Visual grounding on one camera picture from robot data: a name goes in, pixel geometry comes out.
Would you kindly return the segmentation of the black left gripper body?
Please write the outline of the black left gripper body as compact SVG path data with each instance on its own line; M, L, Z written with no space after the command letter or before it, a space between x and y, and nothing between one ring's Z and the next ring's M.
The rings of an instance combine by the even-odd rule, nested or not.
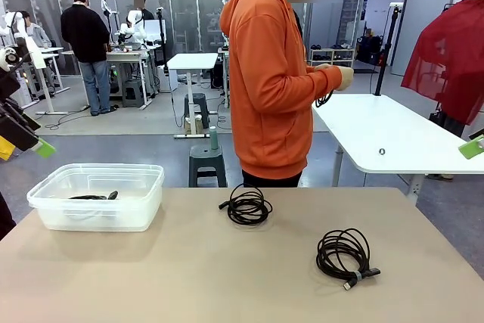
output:
M15 73L1 70L0 77L0 99L6 100L20 88L20 84Z

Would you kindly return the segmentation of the person's right hand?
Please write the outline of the person's right hand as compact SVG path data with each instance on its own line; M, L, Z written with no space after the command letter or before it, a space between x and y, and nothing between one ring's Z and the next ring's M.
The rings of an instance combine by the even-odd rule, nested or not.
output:
M337 91L342 92L351 86L354 79L354 70L351 67L337 66L337 68L341 73L341 83Z

